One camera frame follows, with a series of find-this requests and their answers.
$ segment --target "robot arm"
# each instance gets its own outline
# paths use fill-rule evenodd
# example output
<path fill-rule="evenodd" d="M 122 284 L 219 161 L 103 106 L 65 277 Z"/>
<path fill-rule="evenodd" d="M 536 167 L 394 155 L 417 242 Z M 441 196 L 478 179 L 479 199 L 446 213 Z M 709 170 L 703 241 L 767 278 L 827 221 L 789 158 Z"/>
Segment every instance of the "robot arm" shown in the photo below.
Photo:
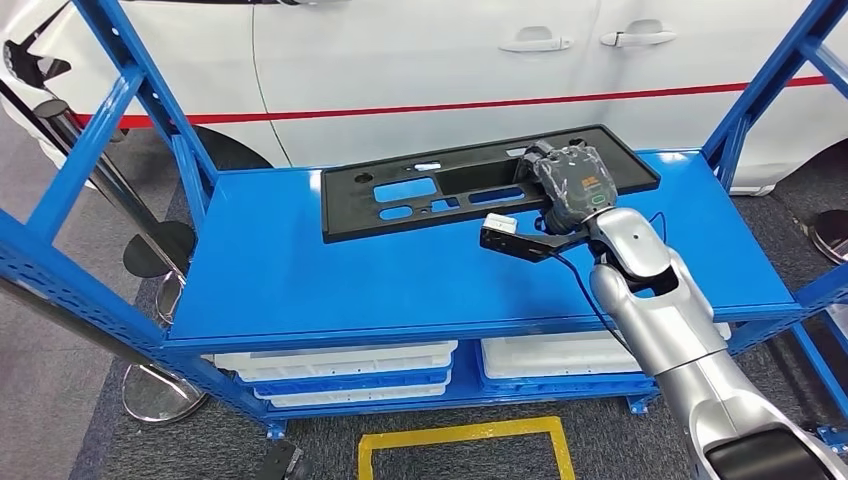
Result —
<path fill-rule="evenodd" d="M 848 479 L 839 457 L 742 373 L 680 255 L 639 212 L 614 206 L 614 184 L 592 147 L 537 144 L 525 161 L 553 200 L 544 223 L 554 239 L 516 235 L 512 219 L 490 216 L 481 244 L 531 261 L 588 244 L 596 260 L 592 292 L 639 366 L 656 378 L 686 435 L 693 478 Z M 653 295 L 637 296 L 641 290 Z"/>

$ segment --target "lower shelf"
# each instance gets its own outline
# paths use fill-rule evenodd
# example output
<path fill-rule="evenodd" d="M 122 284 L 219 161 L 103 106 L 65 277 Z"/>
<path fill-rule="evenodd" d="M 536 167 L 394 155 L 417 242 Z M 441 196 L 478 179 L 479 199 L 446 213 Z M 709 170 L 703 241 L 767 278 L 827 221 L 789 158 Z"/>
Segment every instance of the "lower shelf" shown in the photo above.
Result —
<path fill-rule="evenodd" d="M 644 382 L 633 382 L 632 373 L 586 375 L 586 382 L 576 383 L 570 391 L 522 393 L 486 391 L 480 382 L 478 366 L 479 342 L 462 341 L 454 352 L 452 380 L 444 395 L 416 399 L 385 400 L 378 402 L 345 403 L 326 406 L 274 408 L 268 410 L 268 420 L 329 415 L 361 415 L 367 413 L 402 412 L 437 408 L 473 407 L 493 404 L 546 402 L 552 400 L 644 395 L 656 392 L 656 387 L 646 387 Z"/>

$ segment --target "yellow tape marking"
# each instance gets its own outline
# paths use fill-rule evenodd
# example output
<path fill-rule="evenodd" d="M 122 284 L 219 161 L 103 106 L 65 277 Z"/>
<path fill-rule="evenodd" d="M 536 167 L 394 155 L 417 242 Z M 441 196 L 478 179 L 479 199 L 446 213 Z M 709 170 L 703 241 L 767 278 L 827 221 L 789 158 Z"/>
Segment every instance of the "yellow tape marking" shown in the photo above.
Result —
<path fill-rule="evenodd" d="M 481 438 L 509 437 L 532 433 L 550 433 L 554 457 L 561 480 L 575 480 L 565 431 L 559 417 L 527 418 L 503 422 L 478 423 L 459 427 L 429 428 L 405 432 L 372 433 L 359 441 L 359 480 L 374 480 L 371 453 L 381 448 L 401 448 L 437 443 L 464 442 Z"/>

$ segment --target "white car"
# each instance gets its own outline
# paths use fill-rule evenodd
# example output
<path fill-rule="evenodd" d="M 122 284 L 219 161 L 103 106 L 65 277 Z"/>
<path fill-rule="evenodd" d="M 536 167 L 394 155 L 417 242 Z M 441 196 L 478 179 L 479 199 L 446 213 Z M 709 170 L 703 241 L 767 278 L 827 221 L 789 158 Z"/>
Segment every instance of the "white car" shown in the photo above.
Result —
<path fill-rule="evenodd" d="M 604 123 L 635 149 L 704 140 L 805 0 L 135 0 L 121 5 L 213 158 L 324 166 Z M 92 114 L 116 71 L 66 0 L 21 0 L 5 81 Z M 828 45 L 848 53 L 848 29 Z M 737 193 L 848 138 L 805 66 L 750 132 Z M 7 112 L 37 130 L 8 102 Z M 122 128 L 145 128 L 140 105 Z M 57 165 L 62 155 L 42 142 Z M 226 150 L 227 155 L 220 154 Z"/>

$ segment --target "rectangular cutout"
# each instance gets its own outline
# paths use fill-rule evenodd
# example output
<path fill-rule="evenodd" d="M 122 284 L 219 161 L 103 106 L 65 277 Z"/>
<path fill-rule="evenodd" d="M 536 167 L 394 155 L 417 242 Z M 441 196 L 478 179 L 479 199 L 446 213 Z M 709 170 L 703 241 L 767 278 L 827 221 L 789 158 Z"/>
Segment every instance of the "rectangular cutout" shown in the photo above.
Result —
<path fill-rule="evenodd" d="M 430 170 L 438 170 L 442 168 L 442 164 L 439 162 L 427 162 L 427 163 L 416 163 L 411 168 L 407 168 L 407 170 L 417 170 L 419 172 L 429 172 Z"/>
<path fill-rule="evenodd" d="M 456 197 L 440 198 L 430 202 L 430 210 L 432 210 L 433 213 L 447 212 L 448 210 L 454 210 L 456 208 L 459 208 L 459 201 Z"/>
<path fill-rule="evenodd" d="M 457 195 L 472 190 L 513 185 L 517 168 L 518 159 L 513 158 L 441 170 L 435 175 L 442 193 Z"/>
<path fill-rule="evenodd" d="M 475 205 L 484 203 L 507 202 L 510 200 L 520 200 L 524 198 L 524 191 L 518 187 L 500 188 L 497 190 L 489 190 L 487 192 L 472 193 L 468 196 L 468 200 Z"/>
<path fill-rule="evenodd" d="M 406 205 L 380 210 L 380 218 L 383 220 L 397 220 L 398 218 L 406 218 L 410 215 L 412 215 L 412 208 Z"/>
<path fill-rule="evenodd" d="M 414 180 L 374 187 L 374 198 L 381 203 L 423 197 L 434 193 L 436 193 L 436 184 L 433 183 L 433 179 L 430 177 L 416 178 Z"/>

